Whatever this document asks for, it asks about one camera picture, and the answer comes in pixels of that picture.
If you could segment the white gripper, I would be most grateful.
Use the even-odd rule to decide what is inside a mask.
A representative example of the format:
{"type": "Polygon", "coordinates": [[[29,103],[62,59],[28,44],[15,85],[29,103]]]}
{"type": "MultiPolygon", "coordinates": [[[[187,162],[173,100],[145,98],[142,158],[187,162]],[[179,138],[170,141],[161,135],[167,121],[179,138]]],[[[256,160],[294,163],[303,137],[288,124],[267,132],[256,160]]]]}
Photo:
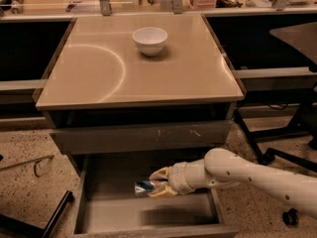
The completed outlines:
{"type": "Polygon", "coordinates": [[[186,180],[187,162],[177,163],[171,167],[164,167],[150,175],[150,180],[168,181],[169,185],[160,184],[149,193],[151,198],[172,198],[178,194],[189,194],[194,189],[186,180]]]}

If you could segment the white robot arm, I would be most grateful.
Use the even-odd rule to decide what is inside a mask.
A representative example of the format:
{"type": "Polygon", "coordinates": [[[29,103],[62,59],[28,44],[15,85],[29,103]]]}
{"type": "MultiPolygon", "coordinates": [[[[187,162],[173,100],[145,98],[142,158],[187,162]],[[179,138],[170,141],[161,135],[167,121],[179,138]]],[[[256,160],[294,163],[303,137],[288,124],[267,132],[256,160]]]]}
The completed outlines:
{"type": "Polygon", "coordinates": [[[317,217],[317,178],[251,163],[222,148],[207,152],[203,159],[176,163],[150,175],[155,190],[151,198],[171,198],[198,188],[213,188],[245,182],[296,210],[317,217]]]}

